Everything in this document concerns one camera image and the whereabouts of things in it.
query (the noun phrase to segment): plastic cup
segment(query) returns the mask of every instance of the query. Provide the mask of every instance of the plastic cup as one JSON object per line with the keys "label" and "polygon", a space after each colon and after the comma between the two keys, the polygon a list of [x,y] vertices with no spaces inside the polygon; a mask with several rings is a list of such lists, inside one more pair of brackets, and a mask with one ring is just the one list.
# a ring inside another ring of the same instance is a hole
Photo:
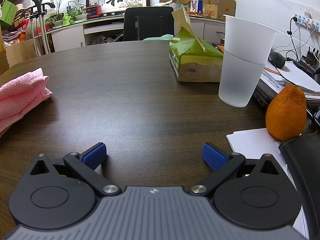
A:
{"label": "plastic cup", "polygon": [[226,16],[219,97],[231,106],[248,104],[266,65],[277,30]]}

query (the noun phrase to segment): black chair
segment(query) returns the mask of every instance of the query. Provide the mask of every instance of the black chair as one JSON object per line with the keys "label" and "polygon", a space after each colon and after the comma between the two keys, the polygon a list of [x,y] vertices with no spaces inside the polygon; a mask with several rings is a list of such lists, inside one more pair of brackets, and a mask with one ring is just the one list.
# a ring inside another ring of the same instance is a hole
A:
{"label": "black chair", "polygon": [[174,35],[173,8],[170,6],[130,7],[125,10],[123,40],[142,41],[145,38]]}

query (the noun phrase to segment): black mouse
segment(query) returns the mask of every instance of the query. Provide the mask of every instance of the black mouse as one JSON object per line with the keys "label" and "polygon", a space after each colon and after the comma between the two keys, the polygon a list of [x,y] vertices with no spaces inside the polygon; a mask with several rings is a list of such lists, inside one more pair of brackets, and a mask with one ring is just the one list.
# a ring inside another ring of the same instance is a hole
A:
{"label": "black mouse", "polygon": [[268,57],[268,61],[276,68],[283,68],[285,64],[285,57],[279,52],[271,51]]}

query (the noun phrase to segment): blender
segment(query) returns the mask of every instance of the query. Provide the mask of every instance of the blender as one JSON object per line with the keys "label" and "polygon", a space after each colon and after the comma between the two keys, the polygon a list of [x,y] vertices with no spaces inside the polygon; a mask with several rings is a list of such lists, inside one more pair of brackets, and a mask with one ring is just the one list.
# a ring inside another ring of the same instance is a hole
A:
{"label": "blender", "polygon": [[99,5],[98,0],[87,0],[87,7],[85,12],[88,14],[87,18],[100,17],[102,13],[101,5]]}

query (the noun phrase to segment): silver screw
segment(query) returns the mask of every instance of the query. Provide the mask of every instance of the silver screw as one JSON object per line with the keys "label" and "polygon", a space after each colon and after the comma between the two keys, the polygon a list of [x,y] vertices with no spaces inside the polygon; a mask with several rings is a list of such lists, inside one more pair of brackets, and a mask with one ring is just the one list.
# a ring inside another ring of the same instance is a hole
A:
{"label": "silver screw", "polygon": [[191,187],[191,191],[193,193],[198,193],[198,194],[201,194],[201,193],[204,193],[207,191],[207,188],[203,185],[194,185]]}
{"label": "silver screw", "polygon": [[119,188],[116,185],[106,185],[102,188],[105,193],[116,193]]}

